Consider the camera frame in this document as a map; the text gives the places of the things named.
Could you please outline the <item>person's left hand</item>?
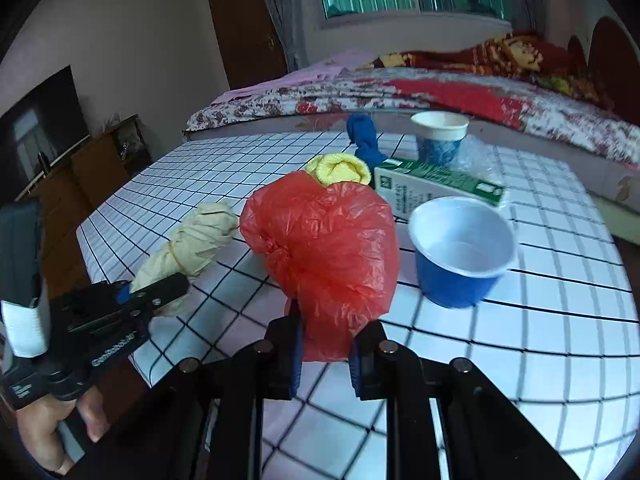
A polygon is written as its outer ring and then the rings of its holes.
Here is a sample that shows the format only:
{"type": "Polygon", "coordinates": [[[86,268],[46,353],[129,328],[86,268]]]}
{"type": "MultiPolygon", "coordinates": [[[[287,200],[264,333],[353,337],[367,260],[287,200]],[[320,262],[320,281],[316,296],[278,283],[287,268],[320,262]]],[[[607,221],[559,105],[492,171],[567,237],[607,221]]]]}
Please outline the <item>person's left hand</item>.
{"type": "Polygon", "coordinates": [[[66,476],[75,465],[56,432],[58,424],[73,411],[78,411],[92,443],[98,442],[110,429],[103,408],[103,396],[96,387],[91,387],[78,400],[60,401],[53,396],[44,396],[20,410],[12,408],[2,394],[1,406],[7,408],[14,417],[17,431],[30,457],[51,478],[66,476]]]}

